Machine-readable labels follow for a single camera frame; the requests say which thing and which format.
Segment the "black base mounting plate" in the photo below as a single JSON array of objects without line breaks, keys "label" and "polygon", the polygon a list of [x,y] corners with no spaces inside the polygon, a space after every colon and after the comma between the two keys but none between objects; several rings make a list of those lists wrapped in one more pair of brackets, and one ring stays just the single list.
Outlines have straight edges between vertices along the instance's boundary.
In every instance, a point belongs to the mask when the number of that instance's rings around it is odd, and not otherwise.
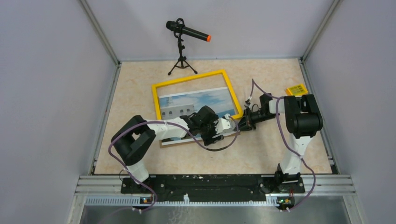
[{"label": "black base mounting plate", "polygon": [[262,174],[236,174],[236,175],[149,175],[149,178],[142,182],[148,188],[137,184],[130,177],[122,180],[121,192],[129,193],[150,193],[151,189],[156,193],[171,192],[175,190],[187,189],[215,189],[215,190],[235,190],[243,189],[250,192],[261,192],[265,194],[300,194],[305,192],[302,178],[298,180],[282,180],[275,175]]}]

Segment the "yellow screwdriver bit box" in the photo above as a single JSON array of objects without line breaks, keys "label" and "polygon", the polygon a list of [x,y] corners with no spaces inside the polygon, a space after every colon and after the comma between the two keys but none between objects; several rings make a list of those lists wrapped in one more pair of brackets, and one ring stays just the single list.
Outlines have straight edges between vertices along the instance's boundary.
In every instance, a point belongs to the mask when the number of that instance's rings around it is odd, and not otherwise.
[{"label": "yellow screwdriver bit box", "polygon": [[297,84],[291,87],[287,87],[285,93],[288,96],[302,96],[308,94],[309,91],[304,84]]}]

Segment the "yellow wooden picture frame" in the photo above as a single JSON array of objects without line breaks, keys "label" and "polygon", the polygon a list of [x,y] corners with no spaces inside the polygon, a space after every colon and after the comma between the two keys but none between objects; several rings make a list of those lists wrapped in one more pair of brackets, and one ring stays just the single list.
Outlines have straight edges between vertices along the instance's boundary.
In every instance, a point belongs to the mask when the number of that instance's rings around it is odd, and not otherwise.
[{"label": "yellow wooden picture frame", "polygon": [[157,120],[162,119],[161,112],[160,112],[160,106],[159,106],[159,97],[158,97],[158,93],[157,93],[158,88],[169,86],[169,85],[185,83],[185,82],[189,82],[189,81],[193,81],[193,80],[197,80],[197,79],[212,77],[212,76],[216,76],[216,75],[221,75],[223,77],[223,79],[226,83],[226,86],[229,90],[231,99],[233,100],[234,106],[238,112],[236,115],[233,115],[232,118],[233,119],[241,119],[242,115],[243,115],[243,111],[242,111],[242,108],[240,106],[240,103],[238,101],[238,98],[235,94],[235,91],[232,87],[232,84],[230,82],[230,79],[229,79],[226,71],[225,70],[215,70],[215,71],[211,71],[211,72],[207,72],[207,73],[196,74],[193,76],[182,77],[182,78],[178,78],[178,79],[174,79],[174,80],[170,80],[170,81],[153,84],[151,88],[152,88],[153,101],[154,101],[154,105],[155,105],[155,112],[156,112]]}]

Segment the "black microphone orange tip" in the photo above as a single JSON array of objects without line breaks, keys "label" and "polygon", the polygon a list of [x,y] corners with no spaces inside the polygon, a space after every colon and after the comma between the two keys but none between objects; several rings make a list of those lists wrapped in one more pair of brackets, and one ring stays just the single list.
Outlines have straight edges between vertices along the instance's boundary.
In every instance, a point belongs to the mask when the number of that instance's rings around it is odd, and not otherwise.
[{"label": "black microphone orange tip", "polygon": [[167,21],[166,28],[172,31],[176,38],[188,35],[206,42],[210,42],[212,38],[211,35],[187,27],[182,18],[178,18],[176,21]]}]

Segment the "brown frame backing board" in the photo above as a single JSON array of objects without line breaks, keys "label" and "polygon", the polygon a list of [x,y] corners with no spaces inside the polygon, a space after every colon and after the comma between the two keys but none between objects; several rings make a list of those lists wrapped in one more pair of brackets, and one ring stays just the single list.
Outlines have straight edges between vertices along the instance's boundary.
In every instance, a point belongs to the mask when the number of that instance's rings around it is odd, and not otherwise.
[{"label": "brown frame backing board", "polygon": [[[226,137],[235,136],[235,135],[236,135],[236,132],[230,132],[230,133],[223,134],[223,137],[225,139]],[[198,142],[203,144],[201,135],[197,135],[197,136],[195,136],[195,138]],[[160,140],[159,146],[160,146],[160,148],[165,148],[165,147],[172,147],[172,146],[189,144],[189,143],[196,143],[196,142],[190,135],[187,135],[184,138],[172,137],[169,139]]]}]

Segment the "aluminium front rail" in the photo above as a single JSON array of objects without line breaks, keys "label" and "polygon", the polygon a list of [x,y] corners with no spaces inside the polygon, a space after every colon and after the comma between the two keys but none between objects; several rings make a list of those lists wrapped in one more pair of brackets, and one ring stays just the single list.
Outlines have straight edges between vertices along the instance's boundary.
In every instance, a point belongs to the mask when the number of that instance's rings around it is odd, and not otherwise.
[{"label": "aluminium front rail", "polygon": [[75,195],[85,197],[87,205],[114,206],[277,206],[280,202],[290,203],[306,195],[310,196],[354,196],[356,190],[348,175],[303,175],[305,192],[281,194],[250,192],[243,189],[187,189],[174,192],[150,193],[121,192],[125,175],[93,175],[79,178]]}]

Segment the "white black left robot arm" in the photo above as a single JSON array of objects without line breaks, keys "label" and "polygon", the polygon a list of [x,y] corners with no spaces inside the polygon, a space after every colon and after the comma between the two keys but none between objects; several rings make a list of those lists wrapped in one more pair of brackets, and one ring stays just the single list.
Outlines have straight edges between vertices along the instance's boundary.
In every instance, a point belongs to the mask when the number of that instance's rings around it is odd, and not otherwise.
[{"label": "white black left robot arm", "polygon": [[149,189],[149,173],[143,157],[154,141],[200,135],[204,146],[223,140],[223,133],[232,128],[230,115],[220,118],[210,107],[198,112],[168,120],[145,120],[133,116],[111,139],[111,144],[121,157],[127,172],[134,179],[132,187],[139,193]]}]

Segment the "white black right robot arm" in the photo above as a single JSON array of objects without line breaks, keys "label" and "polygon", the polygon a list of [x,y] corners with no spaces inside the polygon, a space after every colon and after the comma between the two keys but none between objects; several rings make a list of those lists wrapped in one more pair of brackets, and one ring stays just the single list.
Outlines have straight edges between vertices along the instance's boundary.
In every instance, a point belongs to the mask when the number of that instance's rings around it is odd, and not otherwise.
[{"label": "white black right robot arm", "polygon": [[237,129],[255,130],[257,123],[270,119],[279,123],[279,115],[285,115],[290,138],[284,141],[287,152],[275,172],[274,187],[279,192],[287,192],[300,179],[304,153],[312,138],[322,129],[323,118],[312,94],[285,96],[279,100],[271,94],[263,94],[260,103],[260,109],[255,112],[246,107]]}]

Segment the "black microphone tripod stand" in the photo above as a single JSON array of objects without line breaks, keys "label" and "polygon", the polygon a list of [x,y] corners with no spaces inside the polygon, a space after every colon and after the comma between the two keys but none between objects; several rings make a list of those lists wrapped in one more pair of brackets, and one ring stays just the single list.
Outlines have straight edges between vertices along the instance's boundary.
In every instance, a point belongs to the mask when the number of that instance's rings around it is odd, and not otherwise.
[{"label": "black microphone tripod stand", "polygon": [[184,41],[182,39],[182,28],[185,26],[184,20],[182,18],[178,18],[176,21],[168,21],[166,26],[167,28],[173,28],[172,32],[173,35],[177,38],[177,47],[179,52],[179,58],[172,67],[172,69],[168,72],[168,76],[172,74],[175,68],[190,68],[195,74],[198,74],[198,72],[187,62],[187,58],[183,56],[183,50],[185,49],[185,46],[182,44],[182,42]]}]

